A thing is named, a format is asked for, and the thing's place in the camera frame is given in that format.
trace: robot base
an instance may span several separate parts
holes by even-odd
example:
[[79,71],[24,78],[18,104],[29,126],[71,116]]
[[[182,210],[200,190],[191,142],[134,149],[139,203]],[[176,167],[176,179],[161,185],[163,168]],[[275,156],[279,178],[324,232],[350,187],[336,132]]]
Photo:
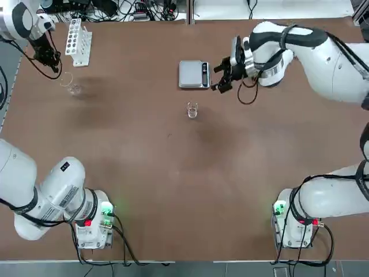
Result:
[[273,204],[272,211],[272,226],[274,228],[274,237],[276,248],[279,249],[282,243],[283,248],[300,248],[301,240],[304,237],[302,248],[309,248],[312,246],[312,224],[306,226],[306,232],[304,236],[305,225],[298,222],[289,212],[287,218],[287,225],[285,226],[285,219],[289,208],[289,196],[292,189],[284,189],[279,194],[277,201]]
[[103,249],[112,247],[114,217],[107,213],[114,213],[114,207],[107,195],[101,190],[95,191],[97,196],[97,212],[89,226],[80,227],[76,224],[78,248]]

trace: metal bracket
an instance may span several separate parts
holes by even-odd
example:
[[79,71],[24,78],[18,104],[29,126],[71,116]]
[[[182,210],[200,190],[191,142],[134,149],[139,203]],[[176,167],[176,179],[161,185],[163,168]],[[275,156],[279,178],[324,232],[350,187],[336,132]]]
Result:
[[194,0],[187,0],[187,12],[186,12],[186,25],[194,25],[195,18],[194,18]]

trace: black cable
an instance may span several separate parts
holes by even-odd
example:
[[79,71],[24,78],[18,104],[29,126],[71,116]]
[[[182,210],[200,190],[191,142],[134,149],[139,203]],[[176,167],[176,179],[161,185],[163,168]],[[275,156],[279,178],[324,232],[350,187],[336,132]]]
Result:
[[[316,179],[316,178],[355,180],[355,175],[321,174],[321,175],[315,175],[315,176],[308,176],[304,179],[302,184],[295,190],[294,194],[290,198],[290,204],[288,206],[286,217],[284,219],[284,227],[283,227],[283,231],[282,231],[280,246],[279,246],[279,249],[278,249],[278,252],[277,252],[277,258],[274,262],[271,262],[272,265],[275,265],[277,263],[290,264],[292,262],[292,261],[280,261],[279,260],[280,256],[281,256],[281,252],[282,252],[282,247],[283,247],[283,238],[284,238],[285,229],[286,229],[286,225],[287,225],[287,218],[288,218],[289,212],[291,210],[291,203],[293,203],[295,201],[295,197],[298,194],[298,192],[300,191],[301,187],[306,182],[311,181],[311,180]],[[369,181],[368,175],[364,176],[364,180]],[[302,264],[305,264],[305,265],[308,265],[308,266],[311,266],[311,267],[323,267],[331,261],[331,259],[333,257],[333,252],[334,252],[334,237],[333,237],[332,231],[329,229],[329,227],[327,225],[324,225],[324,228],[328,231],[328,233],[330,235],[330,240],[331,240],[331,248],[330,248],[330,252],[329,252],[329,255],[328,255],[327,259],[325,261],[321,262],[321,263],[313,263],[313,262],[310,262],[310,261],[299,261],[299,263],[302,263]]]
[[250,0],[246,0],[246,1],[247,1],[248,9],[250,10],[250,14],[248,16],[248,19],[253,19],[253,11],[254,11],[256,5],[258,4],[258,0],[255,1],[255,4],[254,4],[254,6],[252,8],[250,6]]
[[302,245],[303,245],[303,242],[304,242],[304,240],[305,240],[305,235],[306,235],[306,228],[307,228],[307,226],[305,225],[305,228],[304,228],[304,234],[302,235],[301,245],[300,245],[300,248],[299,248],[298,259],[296,260],[296,263],[293,265],[293,270],[292,270],[292,276],[291,276],[291,277],[295,277],[295,269],[296,269],[297,264],[298,264],[298,263],[299,263],[299,261],[300,261]]
[[[244,105],[251,105],[251,104],[253,104],[253,103],[256,101],[256,98],[258,97],[258,88],[259,88],[258,78],[256,78],[255,83],[254,83],[252,86],[250,86],[250,87],[249,87],[249,86],[247,86],[247,85],[244,83],[243,79],[244,79],[244,77],[242,76],[242,81],[241,81],[241,83],[240,83],[240,86],[238,86],[238,89],[237,89],[237,98],[238,98],[238,101],[240,101],[240,103],[241,103],[241,104],[244,104]],[[249,102],[244,102],[244,101],[242,101],[242,100],[241,100],[241,98],[240,98],[240,90],[241,90],[242,85],[244,85],[244,86],[245,86],[245,87],[247,87],[247,88],[253,88],[253,87],[255,87],[255,86],[256,86],[255,96],[254,96],[254,98],[253,98],[251,101],[249,101]]]
[[[117,221],[118,221],[118,223],[121,227],[122,234],[124,235],[124,229],[123,229],[123,224],[121,222],[121,219],[119,218],[118,215],[113,215],[113,216],[117,219]],[[126,261],[126,245],[123,244],[123,266],[129,267],[130,265],[131,264],[130,263],[128,264],[127,261]]]
[[7,44],[9,44],[9,45],[11,45],[11,46],[13,46],[15,49],[17,49],[21,54],[23,54],[26,58],[27,58],[27,60],[29,60],[29,62],[32,64],[32,66],[35,68],[35,69],[37,69],[37,71],[38,72],[40,72],[43,76],[45,76],[46,78],[49,78],[50,80],[56,80],[57,78],[59,78],[60,77],[60,75],[62,74],[62,71],[63,71],[63,65],[62,65],[62,61],[60,60],[60,52],[55,48],[55,51],[57,52],[57,54],[59,55],[59,63],[60,63],[60,68],[59,68],[59,73],[58,73],[58,75],[57,76],[55,76],[55,77],[51,77],[51,76],[49,76],[49,75],[47,75],[47,74],[45,74],[44,72],[42,72],[42,70],[41,69],[39,69],[36,65],[35,65],[35,63],[33,62],[33,59],[32,58],[30,58],[23,50],[22,50],[22,48],[16,43],[16,42],[14,42],[14,41],[9,41],[9,40],[2,40],[3,42],[5,42],[5,43],[7,43]]
[[5,81],[5,93],[4,93],[4,99],[3,101],[0,103],[0,110],[2,110],[5,106],[5,103],[6,103],[6,99],[7,99],[7,95],[9,93],[9,84],[7,83],[7,78],[6,78],[6,74],[4,72],[4,70],[2,69],[1,65],[0,65],[0,72],[4,78],[4,81]]
[[91,270],[94,268],[94,265],[93,266],[91,266],[91,268],[86,272],[86,274],[83,276],[83,277],[86,277],[90,272],[91,272]]
[[114,277],[115,276],[114,267],[112,264],[110,264],[110,266],[111,266],[111,277]]
[[125,236],[124,236],[124,234],[123,234],[123,232],[122,232],[122,231],[120,231],[120,229],[119,229],[119,228],[117,228],[116,226],[113,226],[112,228],[113,228],[113,230],[115,230],[115,231],[120,235],[120,237],[123,239],[123,243],[126,245],[126,247],[127,247],[127,249],[128,249],[128,252],[130,253],[130,255],[131,255],[131,257],[132,257],[132,260],[133,260],[137,265],[139,265],[139,266],[145,266],[145,265],[148,265],[148,263],[141,263],[140,261],[138,261],[138,260],[136,259],[135,255],[134,255],[134,253],[133,253],[133,251],[132,251],[132,248],[131,248],[131,246],[129,245],[129,243],[128,243],[128,241],[127,241],[126,237],[125,237]]
[[356,63],[352,60],[352,58],[354,58],[369,73],[369,66],[365,62],[363,62],[363,60],[360,59],[355,54],[355,52],[353,52],[351,48],[347,46],[346,43],[344,43],[341,39],[334,36],[333,34],[328,33],[328,32],[326,33],[328,37],[331,38],[331,40],[336,44],[336,46],[342,51],[342,53],[346,56],[346,58],[350,61],[352,65],[356,65]]

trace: electronic equipment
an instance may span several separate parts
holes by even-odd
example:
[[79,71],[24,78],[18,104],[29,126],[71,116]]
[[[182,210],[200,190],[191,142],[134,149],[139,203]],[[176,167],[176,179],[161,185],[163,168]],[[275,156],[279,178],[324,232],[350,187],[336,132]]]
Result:
[[209,88],[209,63],[202,61],[181,61],[179,63],[179,87]]
[[85,10],[91,0],[43,0],[41,7],[47,14]]
[[118,5],[112,0],[92,0],[92,4],[109,17],[117,14]]

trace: cable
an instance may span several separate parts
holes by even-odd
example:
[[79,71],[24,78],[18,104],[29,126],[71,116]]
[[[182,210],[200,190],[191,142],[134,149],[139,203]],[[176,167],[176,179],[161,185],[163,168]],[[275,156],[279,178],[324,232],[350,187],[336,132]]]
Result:
[[295,269],[296,269],[297,264],[298,264],[298,263],[299,263],[299,261],[300,261],[302,245],[303,245],[303,242],[304,242],[304,240],[305,240],[305,235],[306,235],[306,228],[307,228],[307,226],[305,225],[305,228],[304,228],[304,234],[302,235],[301,245],[300,245],[300,248],[299,248],[298,259],[296,260],[296,263],[293,265],[293,270],[292,270],[292,276],[291,276],[291,277],[295,277]]
[[[113,216],[117,219],[117,221],[118,221],[118,223],[121,227],[122,234],[124,235],[124,229],[123,229],[123,224],[121,222],[121,219],[118,217],[118,215],[113,215]],[[131,264],[128,264],[127,261],[126,261],[126,245],[123,243],[123,266],[129,267],[130,265]]]
[[114,267],[112,264],[110,264],[110,266],[111,266],[111,277],[114,277],[115,276]]
[[[238,89],[237,89],[237,99],[238,99],[238,101],[240,101],[240,102],[241,102],[241,104],[244,104],[244,105],[251,105],[251,104],[253,104],[253,103],[256,101],[256,98],[258,97],[258,88],[259,88],[258,78],[256,78],[256,79],[255,79],[254,84],[253,84],[252,86],[248,86],[248,85],[246,85],[246,84],[244,83],[243,79],[244,79],[244,76],[242,75],[242,81],[241,81],[241,83],[240,83],[240,86],[238,86]],[[241,100],[241,98],[240,98],[240,90],[241,90],[242,85],[244,85],[244,86],[245,86],[245,87],[247,87],[247,88],[253,88],[253,87],[255,87],[255,86],[256,86],[255,96],[254,96],[254,98],[253,98],[250,102],[244,102],[244,101],[242,101],[242,100]]]
[[253,11],[254,11],[256,5],[258,4],[258,0],[255,0],[255,4],[254,4],[254,6],[252,8],[250,6],[250,0],[246,0],[246,1],[247,1],[248,9],[250,10],[250,14],[248,16],[248,19],[253,19]]
[[[273,56],[271,56],[268,61],[263,65],[263,67],[261,68],[261,70],[258,72],[257,76],[253,79],[253,84],[252,85],[247,85],[244,82],[244,74],[242,75],[241,78],[241,83],[240,86],[238,87],[237,90],[237,99],[238,101],[240,101],[241,104],[243,105],[251,105],[256,101],[256,98],[258,97],[258,90],[259,90],[259,78],[261,77],[261,74],[264,72],[265,67],[272,61],[274,61],[276,58],[278,58],[280,55],[282,55],[284,52],[283,49],[279,49],[276,53],[274,53]],[[255,96],[254,98],[250,101],[250,102],[244,102],[241,100],[240,98],[240,90],[241,90],[241,86],[244,85],[246,88],[253,88],[256,87],[256,91],[255,91]]]
[[123,243],[126,245],[127,249],[128,249],[128,252],[130,253],[131,257],[132,257],[132,260],[139,266],[145,266],[145,265],[148,265],[148,263],[141,263],[140,261],[138,261],[135,257],[135,255],[133,254],[133,251],[132,251],[132,248],[131,246],[129,245],[126,237],[124,236],[123,232],[120,231],[119,228],[117,228],[116,226],[113,226],[112,227],[113,230],[115,230],[119,235],[120,237],[123,239]]
[[6,78],[6,74],[4,72],[4,70],[2,69],[1,65],[0,65],[0,72],[4,78],[4,81],[5,81],[5,93],[4,93],[4,99],[3,101],[0,103],[0,110],[2,110],[5,106],[5,103],[6,103],[6,99],[7,99],[7,94],[9,92],[9,86],[8,86],[8,83],[7,83],[7,78]]
[[22,50],[22,48],[18,45],[18,43],[17,42],[15,42],[15,41],[9,41],[9,40],[2,40],[3,42],[5,42],[5,43],[7,43],[7,44],[9,44],[9,45],[11,45],[11,46],[13,46],[15,49],[17,49],[21,54],[23,54],[26,58],[27,58],[27,60],[29,60],[29,62],[32,64],[32,66],[35,68],[35,69],[37,69],[37,71],[38,72],[40,72],[43,76],[45,76],[46,78],[49,78],[50,80],[56,80],[57,78],[59,78],[60,77],[60,75],[62,74],[62,71],[63,71],[63,65],[62,65],[62,61],[60,60],[60,52],[56,49],[56,47],[55,47],[55,45],[54,45],[54,42],[52,41],[52,43],[53,43],[53,45],[54,45],[54,48],[55,48],[55,51],[56,51],[56,53],[57,53],[57,55],[58,55],[58,59],[59,59],[59,63],[60,63],[60,68],[59,68],[59,73],[58,73],[58,75],[57,76],[55,76],[55,77],[52,77],[52,76],[49,76],[49,75],[47,75],[47,74],[45,74],[44,72],[42,72],[42,70],[41,69],[39,69],[36,65],[35,65],[35,63],[33,62],[33,60],[34,59],[32,59],[32,58],[30,58],[23,50]]
[[[296,188],[296,190],[294,191],[294,194],[292,195],[292,197],[290,198],[290,203],[287,209],[287,213],[286,213],[286,217],[284,219],[284,227],[283,227],[283,232],[282,232],[282,237],[281,237],[281,242],[280,242],[280,247],[278,249],[278,253],[277,253],[277,258],[274,262],[271,262],[272,265],[275,265],[277,263],[285,263],[285,264],[290,264],[293,261],[280,261],[280,256],[281,256],[281,251],[282,251],[282,247],[283,247],[283,238],[284,238],[284,234],[285,234],[285,229],[286,229],[286,225],[287,225],[287,219],[288,219],[288,215],[289,212],[291,210],[291,203],[294,203],[295,201],[295,197],[297,195],[297,193],[300,191],[301,187],[308,181],[311,181],[313,179],[316,178],[326,178],[326,179],[351,179],[351,180],[355,180],[355,175],[334,175],[334,174],[321,174],[321,175],[315,175],[315,176],[308,176],[304,179],[304,181],[302,182],[302,184]],[[365,181],[369,181],[369,177],[368,175],[364,176],[364,180]],[[327,225],[323,225],[323,227],[327,230],[327,232],[329,233],[330,236],[330,240],[331,240],[331,248],[329,251],[329,255],[326,258],[325,261],[321,262],[321,263],[314,263],[314,262],[310,262],[310,261],[299,261],[299,263],[304,264],[304,265],[308,265],[311,267],[324,267],[326,266],[332,259],[333,257],[333,252],[334,252],[334,237],[333,237],[333,233],[331,231],[331,229],[329,229],[329,227]]]
[[86,272],[86,274],[83,276],[83,277],[86,277],[90,272],[91,272],[91,270],[94,268],[94,265],[93,266],[91,266],[91,268]]

